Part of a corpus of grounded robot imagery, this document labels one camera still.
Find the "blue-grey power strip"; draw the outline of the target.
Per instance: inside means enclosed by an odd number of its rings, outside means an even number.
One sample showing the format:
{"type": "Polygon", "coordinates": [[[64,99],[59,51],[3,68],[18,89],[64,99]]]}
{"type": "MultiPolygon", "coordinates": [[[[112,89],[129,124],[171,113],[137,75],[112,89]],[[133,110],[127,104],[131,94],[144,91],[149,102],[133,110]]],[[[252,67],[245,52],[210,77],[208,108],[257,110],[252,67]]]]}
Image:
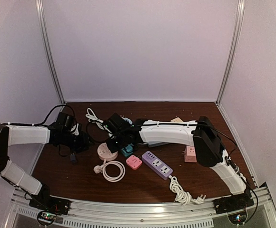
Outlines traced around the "blue-grey power strip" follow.
{"type": "Polygon", "coordinates": [[[158,146],[167,145],[167,144],[169,144],[169,143],[167,143],[167,142],[149,142],[148,147],[153,148],[153,147],[158,147],[158,146]]]}

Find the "pink square plug adapter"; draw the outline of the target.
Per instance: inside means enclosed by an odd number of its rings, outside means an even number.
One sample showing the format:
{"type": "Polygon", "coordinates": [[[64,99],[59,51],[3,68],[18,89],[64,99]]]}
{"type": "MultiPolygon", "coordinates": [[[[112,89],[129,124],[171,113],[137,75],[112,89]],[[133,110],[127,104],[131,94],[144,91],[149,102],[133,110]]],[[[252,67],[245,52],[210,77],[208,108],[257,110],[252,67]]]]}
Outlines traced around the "pink square plug adapter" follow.
{"type": "Polygon", "coordinates": [[[131,155],[126,159],[126,164],[131,169],[137,170],[142,165],[142,160],[135,155],[131,155]]]}

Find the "beige cube socket adapter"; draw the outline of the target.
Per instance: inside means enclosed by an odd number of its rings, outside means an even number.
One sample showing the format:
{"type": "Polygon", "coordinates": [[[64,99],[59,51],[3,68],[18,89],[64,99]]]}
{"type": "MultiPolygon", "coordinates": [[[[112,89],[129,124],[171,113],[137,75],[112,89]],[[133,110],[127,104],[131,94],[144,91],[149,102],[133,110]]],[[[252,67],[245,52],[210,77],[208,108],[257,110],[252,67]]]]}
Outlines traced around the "beige cube socket adapter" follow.
{"type": "Polygon", "coordinates": [[[176,117],[176,118],[172,119],[171,122],[174,122],[174,123],[182,123],[183,120],[182,120],[181,118],[179,118],[179,117],[176,117]]]}

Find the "teal power strip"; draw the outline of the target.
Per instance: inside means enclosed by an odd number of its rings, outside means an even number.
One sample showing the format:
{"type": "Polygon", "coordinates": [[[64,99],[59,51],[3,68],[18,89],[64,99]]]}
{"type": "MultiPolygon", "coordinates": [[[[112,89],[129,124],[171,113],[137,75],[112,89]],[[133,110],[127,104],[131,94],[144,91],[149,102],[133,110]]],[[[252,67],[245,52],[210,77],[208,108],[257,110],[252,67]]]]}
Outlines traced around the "teal power strip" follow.
{"type": "Polygon", "coordinates": [[[133,154],[134,152],[134,145],[133,144],[129,144],[127,145],[126,147],[122,148],[120,150],[121,154],[124,156],[124,157],[129,157],[133,154]]]}

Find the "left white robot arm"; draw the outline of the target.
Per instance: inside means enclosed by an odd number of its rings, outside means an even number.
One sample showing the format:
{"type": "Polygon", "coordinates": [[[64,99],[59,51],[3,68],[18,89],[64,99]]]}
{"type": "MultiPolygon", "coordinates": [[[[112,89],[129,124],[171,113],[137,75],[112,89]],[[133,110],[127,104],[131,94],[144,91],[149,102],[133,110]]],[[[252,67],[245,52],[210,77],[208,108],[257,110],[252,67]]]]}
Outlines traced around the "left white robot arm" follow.
{"type": "Polygon", "coordinates": [[[43,184],[27,174],[11,161],[8,148],[21,144],[52,144],[67,146],[71,152],[79,153],[89,148],[89,137],[80,130],[80,124],[67,128],[54,123],[50,126],[24,126],[0,123],[0,176],[31,195],[44,211],[54,207],[54,200],[42,192],[43,184]]]}

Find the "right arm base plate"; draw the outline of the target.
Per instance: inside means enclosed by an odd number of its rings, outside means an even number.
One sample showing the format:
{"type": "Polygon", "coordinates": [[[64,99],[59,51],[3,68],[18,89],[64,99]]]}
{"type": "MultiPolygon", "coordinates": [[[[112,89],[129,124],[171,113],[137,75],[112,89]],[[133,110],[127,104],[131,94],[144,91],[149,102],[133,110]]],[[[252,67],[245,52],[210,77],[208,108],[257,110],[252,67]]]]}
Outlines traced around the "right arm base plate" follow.
{"type": "Polygon", "coordinates": [[[213,200],[216,214],[229,213],[236,210],[243,210],[254,205],[251,193],[231,195],[213,200]]]}

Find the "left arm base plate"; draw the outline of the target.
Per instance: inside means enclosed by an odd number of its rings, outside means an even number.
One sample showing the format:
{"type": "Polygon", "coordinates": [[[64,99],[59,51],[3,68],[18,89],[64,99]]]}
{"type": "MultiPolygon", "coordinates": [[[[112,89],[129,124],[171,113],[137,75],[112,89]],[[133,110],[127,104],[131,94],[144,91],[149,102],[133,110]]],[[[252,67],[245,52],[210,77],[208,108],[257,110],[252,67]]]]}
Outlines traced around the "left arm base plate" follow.
{"type": "Polygon", "coordinates": [[[29,205],[33,208],[49,211],[57,215],[67,215],[70,207],[68,199],[62,199],[52,196],[39,197],[30,196],[29,205]]]}

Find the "purple power strip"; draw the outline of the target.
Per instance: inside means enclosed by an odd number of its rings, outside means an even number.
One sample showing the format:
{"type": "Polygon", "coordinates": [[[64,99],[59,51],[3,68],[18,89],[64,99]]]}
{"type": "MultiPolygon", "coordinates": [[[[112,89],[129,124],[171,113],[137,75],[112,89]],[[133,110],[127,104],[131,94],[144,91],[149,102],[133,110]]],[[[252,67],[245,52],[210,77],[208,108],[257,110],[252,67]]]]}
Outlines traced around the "purple power strip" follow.
{"type": "Polygon", "coordinates": [[[173,169],[165,164],[151,151],[142,154],[142,161],[163,180],[167,180],[173,173],[173,169]]]}

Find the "pink cube socket adapter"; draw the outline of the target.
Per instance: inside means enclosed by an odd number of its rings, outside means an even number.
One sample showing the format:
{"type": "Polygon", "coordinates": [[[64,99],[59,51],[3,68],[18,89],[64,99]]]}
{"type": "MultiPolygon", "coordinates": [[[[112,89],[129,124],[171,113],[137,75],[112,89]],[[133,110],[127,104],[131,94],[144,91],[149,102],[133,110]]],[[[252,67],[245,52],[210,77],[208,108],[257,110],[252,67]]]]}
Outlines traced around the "pink cube socket adapter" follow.
{"type": "Polygon", "coordinates": [[[184,162],[197,163],[197,156],[194,146],[187,145],[184,150],[184,162]]]}

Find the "small dark plug charger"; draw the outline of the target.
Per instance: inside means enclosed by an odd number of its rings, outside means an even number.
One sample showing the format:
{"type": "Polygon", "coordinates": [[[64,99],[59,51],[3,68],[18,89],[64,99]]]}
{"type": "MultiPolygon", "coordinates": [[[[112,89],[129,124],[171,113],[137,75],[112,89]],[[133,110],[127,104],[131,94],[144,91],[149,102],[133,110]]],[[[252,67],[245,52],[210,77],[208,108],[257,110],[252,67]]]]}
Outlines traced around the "small dark plug charger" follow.
{"type": "Polygon", "coordinates": [[[75,153],[71,153],[69,158],[70,158],[70,161],[71,161],[72,164],[77,164],[78,163],[78,160],[77,160],[77,157],[76,157],[75,153]]]}

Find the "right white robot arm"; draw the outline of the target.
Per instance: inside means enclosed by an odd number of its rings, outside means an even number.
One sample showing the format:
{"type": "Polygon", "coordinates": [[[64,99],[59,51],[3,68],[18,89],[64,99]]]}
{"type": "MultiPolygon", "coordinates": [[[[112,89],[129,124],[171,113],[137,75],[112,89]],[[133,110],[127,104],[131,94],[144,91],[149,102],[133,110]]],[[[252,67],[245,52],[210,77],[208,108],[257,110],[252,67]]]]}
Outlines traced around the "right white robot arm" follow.
{"type": "Polygon", "coordinates": [[[197,121],[182,123],[137,119],[130,124],[118,114],[114,114],[104,122],[104,126],[112,133],[105,141],[111,152],[129,144],[151,142],[193,146],[198,164],[211,168],[234,195],[230,198],[230,206],[238,210],[248,202],[245,193],[246,179],[223,145],[223,134],[214,128],[207,117],[202,116],[197,121]]]}

